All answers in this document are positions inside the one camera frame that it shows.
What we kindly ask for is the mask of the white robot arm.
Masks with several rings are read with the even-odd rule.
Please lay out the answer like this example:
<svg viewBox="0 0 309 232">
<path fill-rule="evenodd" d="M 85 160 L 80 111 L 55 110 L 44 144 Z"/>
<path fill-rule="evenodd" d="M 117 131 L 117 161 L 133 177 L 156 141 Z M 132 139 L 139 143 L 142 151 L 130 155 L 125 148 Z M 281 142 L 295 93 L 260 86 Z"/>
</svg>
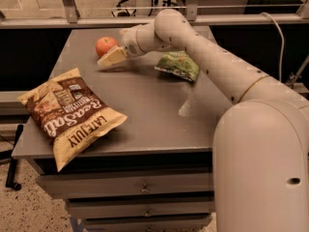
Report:
<svg viewBox="0 0 309 232">
<path fill-rule="evenodd" d="M 232 103 L 212 143 L 218 232 L 309 232 L 309 101 L 201 36 L 176 10 L 123 30 L 102 67 L 183 50 Z"/>
</svg>

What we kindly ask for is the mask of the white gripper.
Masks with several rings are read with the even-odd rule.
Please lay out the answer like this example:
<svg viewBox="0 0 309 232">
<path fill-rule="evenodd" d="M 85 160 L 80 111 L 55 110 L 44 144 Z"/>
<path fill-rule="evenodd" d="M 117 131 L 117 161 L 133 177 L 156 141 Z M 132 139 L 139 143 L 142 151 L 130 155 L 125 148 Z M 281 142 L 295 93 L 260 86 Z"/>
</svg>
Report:
<svg viewBox="0 0 309 232">
<path fill-rule="evenodd" d="M 121 46 L 114 46 L 106 54 L 100 57 L 98 59 L 98 65 L 107 68 L 125 61 L 127 56 L 139 56 L 141 54 L 141 49 L 136 40 L 137 30 L 137 26 L 121 29 Z"/>
</svg>

